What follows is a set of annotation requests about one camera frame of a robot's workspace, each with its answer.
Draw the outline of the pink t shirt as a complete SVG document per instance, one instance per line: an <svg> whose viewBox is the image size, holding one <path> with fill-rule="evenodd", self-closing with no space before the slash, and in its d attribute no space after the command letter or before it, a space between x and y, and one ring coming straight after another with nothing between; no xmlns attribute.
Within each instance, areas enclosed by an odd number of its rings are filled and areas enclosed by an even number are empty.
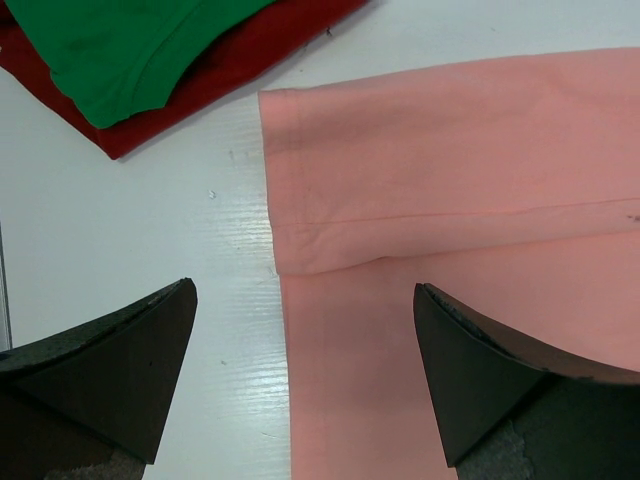
<svg viewBox="0 0 640 480"><path fill-rule="evenodd" d="M639 52L259 96L296 479L450 479L413 321L431 283L639 366Z"/></svg>

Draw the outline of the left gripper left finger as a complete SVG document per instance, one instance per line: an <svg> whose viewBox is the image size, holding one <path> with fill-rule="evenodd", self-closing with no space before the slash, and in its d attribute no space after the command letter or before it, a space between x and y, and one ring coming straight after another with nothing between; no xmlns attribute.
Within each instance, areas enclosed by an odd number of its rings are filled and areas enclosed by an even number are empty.
<svg viewBox="0 0 640 480"><path fill-rule="evenodd" d="M140 479L153 464L197 290L180 279L1 354L4 479Z"/></svg>

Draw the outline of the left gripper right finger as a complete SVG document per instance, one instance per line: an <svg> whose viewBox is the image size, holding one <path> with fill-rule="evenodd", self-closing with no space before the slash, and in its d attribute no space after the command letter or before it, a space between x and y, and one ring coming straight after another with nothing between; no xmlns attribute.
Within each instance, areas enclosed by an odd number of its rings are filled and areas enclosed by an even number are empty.
<svg viewBox="0 0 640 480"><path fill-rule="evenodd" d="M431 284L416 286L413 310L458 478L638 478L638 372L551 346Z"/></svg>

